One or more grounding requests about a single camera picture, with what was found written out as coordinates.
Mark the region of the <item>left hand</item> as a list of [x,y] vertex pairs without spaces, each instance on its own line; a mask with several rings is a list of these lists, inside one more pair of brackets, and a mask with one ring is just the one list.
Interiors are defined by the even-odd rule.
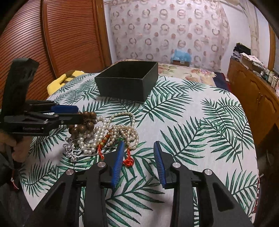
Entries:
[[16,142],[14,138],[1,130],[1,153],[6,153],[6,146],[11,146],[14,150],[12,153],[13,160],[24,163],[28,156],[32,141],[33,137],[24,136],[20,142]]

